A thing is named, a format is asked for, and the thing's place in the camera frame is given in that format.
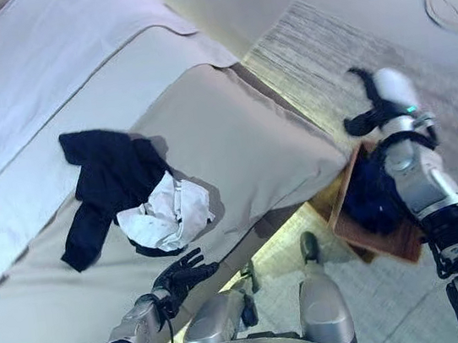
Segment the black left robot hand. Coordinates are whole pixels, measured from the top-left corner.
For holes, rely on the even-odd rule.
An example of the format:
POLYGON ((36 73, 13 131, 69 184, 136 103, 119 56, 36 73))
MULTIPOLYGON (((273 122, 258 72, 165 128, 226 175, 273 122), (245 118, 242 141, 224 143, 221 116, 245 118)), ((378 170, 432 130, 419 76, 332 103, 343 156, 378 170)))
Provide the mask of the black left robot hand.
POLYGON ((189 292, 214 275, 219 267, 217 262, 205 264, 200 248, 185 254, 155 279, 151 292, 158 298, 157 305, 174 318, 189 292))

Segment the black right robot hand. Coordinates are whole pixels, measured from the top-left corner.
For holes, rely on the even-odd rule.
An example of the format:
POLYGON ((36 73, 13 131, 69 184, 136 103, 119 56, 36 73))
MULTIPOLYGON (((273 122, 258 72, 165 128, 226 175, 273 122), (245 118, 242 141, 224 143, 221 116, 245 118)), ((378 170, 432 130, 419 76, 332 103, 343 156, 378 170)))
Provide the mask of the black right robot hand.
POLYGON ((374 74, 367 69, 352 67, 347 70, 349 74, 356 75, 362 82, 372 108, 367 112, 356 115, 354 118, 345 118, 344 129, 347 134, 354 137, 363 137, 374 131, 386 121, 385 100, 380 96, 375 85, 374 74))

